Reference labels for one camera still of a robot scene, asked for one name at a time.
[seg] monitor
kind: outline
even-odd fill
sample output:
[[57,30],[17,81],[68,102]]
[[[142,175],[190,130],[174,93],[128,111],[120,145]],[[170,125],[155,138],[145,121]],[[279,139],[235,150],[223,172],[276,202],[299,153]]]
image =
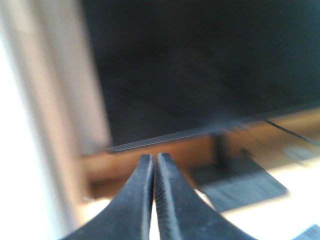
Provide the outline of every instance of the monitor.
[[320,105],[320,1],[81,0],[119,151]]

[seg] black rubber grip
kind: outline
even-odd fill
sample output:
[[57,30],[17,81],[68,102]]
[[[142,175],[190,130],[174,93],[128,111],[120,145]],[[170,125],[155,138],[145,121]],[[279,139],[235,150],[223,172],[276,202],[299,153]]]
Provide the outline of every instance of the black rubber grip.
[[155,201],[161,240],[254,240],[195,193],[168,153],[159,153]]
[[154,160],[140,161],[112,202],[64,240],[148,240],[153,201]]

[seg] cable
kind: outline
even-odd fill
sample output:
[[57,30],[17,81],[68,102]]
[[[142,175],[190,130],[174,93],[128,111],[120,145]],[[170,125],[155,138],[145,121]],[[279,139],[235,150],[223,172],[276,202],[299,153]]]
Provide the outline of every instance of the cable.
[[264,120],[264,121],[265,121],[267,124],[270,124],[271,126],[276,127],[277,129],[280,129],[280,130],[282,130],[282,131],[284,131],[284,132],[286,132],[286,133],[288,133],[288,134],[291,134],[291,135],[293,135],[293,136],[295,136],[295,137],[297,137],[297,138],[300,138],[300,139],[302,139],[302,140],[305,140],[305,141],[307,141],[307,142],[309,142],[309,143],[312,143],[312,144],[317,145],[317,146],[320,147],[320,142],[318,142],[318,141],[315,141],[315,140],[313,140],[313,139],[311,139],[311,138],[308,138],[308,137],[306,137],[306,136],[300,135],[300,134],[298,134],[298,133],[296,133],[296,132],[294,132],[294,131],[291,131],[291,130],[283,127],[283,126],[279,126],[278,124],[276,124],[276,123],[274,123],[274,122],[272,122],[272,121],[270,121],[270,120]]

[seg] black monitor screen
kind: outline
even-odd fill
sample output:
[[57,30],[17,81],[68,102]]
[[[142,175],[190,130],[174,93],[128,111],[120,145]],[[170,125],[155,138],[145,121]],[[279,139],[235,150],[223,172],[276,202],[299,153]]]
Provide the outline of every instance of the black monitor screen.
[[318,0],[81,2],[113,146],[319,104]]

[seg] monitor stand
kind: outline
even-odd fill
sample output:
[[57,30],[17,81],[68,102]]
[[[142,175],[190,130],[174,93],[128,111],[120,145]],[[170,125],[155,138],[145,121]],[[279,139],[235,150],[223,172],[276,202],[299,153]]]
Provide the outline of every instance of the monitor stand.
[[216,163],[191,170],[215,210],[224,212],[287,193],[287,189],[250,157],[228,155],[226,133],[213,134]]

